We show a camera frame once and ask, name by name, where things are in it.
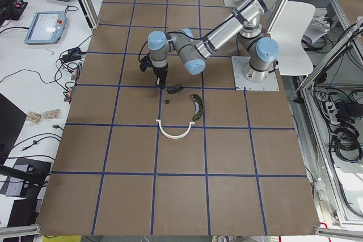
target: blue cap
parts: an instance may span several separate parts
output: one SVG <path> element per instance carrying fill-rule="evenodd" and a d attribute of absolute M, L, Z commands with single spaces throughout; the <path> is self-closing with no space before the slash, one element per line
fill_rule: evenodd
<path fill-rule="evenodd" d="M 182 28 L 180 29 L 182 32 L 184 32 L 186 35 L 190 36 L 191 38 L 194 38 L 192 31 L 189 28 Z"/>
<path fill-rule="evenodd" d="M 162 31 L 153 31 L 147 38 L 147 45 L 150 50 L 158 50 L 166 43 L 165 33 Z"/>
<path fill-rule="evenodd" d="M 256 51 L 263 61 L 273 62 L 276 60 L 280 49 L 274 39 L 263 37 L 257 42 Z"/>
<path fill-rule="evenodd" d="M 192 75 L 202 73 L 205 69 L 205 61 L 201 59 L 193 59 L 184 64 L 185 68 Z"/>

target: yellow object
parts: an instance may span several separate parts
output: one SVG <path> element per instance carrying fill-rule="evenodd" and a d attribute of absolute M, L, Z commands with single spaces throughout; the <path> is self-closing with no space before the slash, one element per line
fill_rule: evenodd
<path fill-rule="evenodd" d="M 43 236 L 43 242 L 81 242 L 81 235 L 71 235 L 71 236 Z"/>

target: white curved handle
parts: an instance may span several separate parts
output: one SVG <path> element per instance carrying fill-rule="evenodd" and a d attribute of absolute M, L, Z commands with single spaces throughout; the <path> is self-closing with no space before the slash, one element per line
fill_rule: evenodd
<path fill-rule="evenodd" d="M 180 139 L 180 138 L 183 138 L 184 136 L 186 136 L 189 131 L 191 130 L 191 127 L 192 125 L 195 124 L 195 122 L 189 122 L 189 128 L 186 130 L 185 133 L 181 134 L 181 135 L 170 135 L 170 134 L 167 134 L 163 128 L 161 127 L 161 120 L 160 119 L 156 119 L 156 122 L 159 124 L 159 128 L 160 128 L 160 131 L 162 132 L 162 134 L 164 134 L 167 138 L 170 138 L 170 139 Z"/>

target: white robot link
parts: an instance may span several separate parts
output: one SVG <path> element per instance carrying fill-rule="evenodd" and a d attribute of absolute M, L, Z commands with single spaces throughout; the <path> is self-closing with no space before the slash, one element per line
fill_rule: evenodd
<path fill-rule="evenodd" d="M 163 89 L 168 73 L 167 53 L 176 51 L 184 67 L 192 75 L 205 69 L 205 60 L 237 35 L 238 41 L 249 52 L 251 59 L 244 67 L 243 74 L 252 82 L 261 82 L 277 56 L 278 45 L 265 37 L 260 24 L 260 16 L 270 10 L 277 0 L 242 0 L 218 26 L 202 38 L 194 38 L 190 29 L 178 31 L 154 31 L 147 38 L 149 53 L 140 60 L 140 69 L 153 69 L 157 76 L 155 85 Z"/>

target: white desk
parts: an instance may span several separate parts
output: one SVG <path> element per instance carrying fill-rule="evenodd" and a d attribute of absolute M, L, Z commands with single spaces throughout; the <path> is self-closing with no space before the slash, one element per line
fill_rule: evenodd
<path fill-rule="evenodd" d="M 62 2 L 56 0 L 25 0 L 28 6 L 19 21 L 12 21 L 0 31 L 14 26 L 29 27 L 35 12 L 37 11 L 64 11 L 67 5 L 77 6 L 77 12 L 67 13 L 67 23 L 61 40 L 55 45 L 27 45 L 24 38 L 27 33 L 26 29 L 10 30 L 0 35 L 0 78 L 12 74 L 20 69 L 30 69 L 38 71 L 46 82 L 54 80 L 54 74 L 57 71 L 55 61 L 59 54 L 64 50 L 76 47 L 86 37 L 92 34 L 88 24 L 83 16 L 83 12 L 78 0 Z M 95 10 L 98 14 L 102 0 L 92 0 Z M 88 39 L 81 49 L 86 51 L 91 39 Z M 70 74 L 63 73 L 63 78 L 59 80 L 61 84 L 70 80 Z M 40 81 L 39 76 L 32 72 L 23 71 L 11 76 L 0 83 L 0 92 L 18 106 L 23 112 L 35 111 L 38 113 L 52 109 L 61 110 L 61 118 L 55 120 L 43 121 L 39 124 L 26 122 L 17 142 L 40 133 L 57 133 L 62 134 L 60 129 L 52 128 L 53 124 L 64 126 L 68 115 L 70 105 L 63 102 L 63 89 L 56 83 L 44 84 Z M 19 148 L 12 150 L 9 156 L 27 156 L 27 155 L 49 155 L 56 156 L 58 141 L 55 139 L 45 139 L 38 145 L 29 148 L 26 151 L 19 151 L 23 146 L 28 146 L 32 140 L 20 145 Z M 48 158 L 32 158 L 52 162 Z M 12 167 L 14 159 L 8 159 L 5 165 Z M 46 188 L 42 188 L 39 198 L 43 198 Z M 14 200 L 19 198 L 5 197 L 0 195 L 0 228 L 6 227 Z"/>

